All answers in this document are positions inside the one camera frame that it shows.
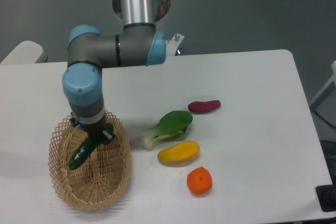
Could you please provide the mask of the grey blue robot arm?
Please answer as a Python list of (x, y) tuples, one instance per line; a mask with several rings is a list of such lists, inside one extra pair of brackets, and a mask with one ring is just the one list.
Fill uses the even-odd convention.
[(102, 36), (90, 25), (79, 25), (70, 32), (62, 88), (71, 107), (72, 125), (97, 145), (114, 139), (106, 128), (102, 70), (158, 65), (166, 59), (165, 36), (155, 27), (159, 5), (159, 0), (121, 0), (121, 34)]

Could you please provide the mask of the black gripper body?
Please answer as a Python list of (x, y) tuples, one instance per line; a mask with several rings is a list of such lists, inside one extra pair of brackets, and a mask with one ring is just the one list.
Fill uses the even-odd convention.
[(72, 127), (77, 127), (82, 131), (86, 132), (88, 135), (94, 134), (98, 139), (102, 140), (102, 131), (106, 123), (106, 116), (104, 115), (101, 119), (94, 123), (84, 123), (84, 120), (79, 121), (75, 117), (71, 117), (69, 120)]

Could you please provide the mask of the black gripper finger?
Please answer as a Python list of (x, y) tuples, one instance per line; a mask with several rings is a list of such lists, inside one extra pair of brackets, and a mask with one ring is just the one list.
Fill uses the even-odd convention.
[(99, 139), (96, 135), (90, 134), (85, 139), (85, 146), (86, 148), (97, 148), (99, 146)]
[(112, 123), (106, 123), (104, 126), (104, 129), (102, 131), (102, 143), (104, 145), (110, 144), (114, 139), (116, 138), (116, 135), (114, 133), (114, 126)]

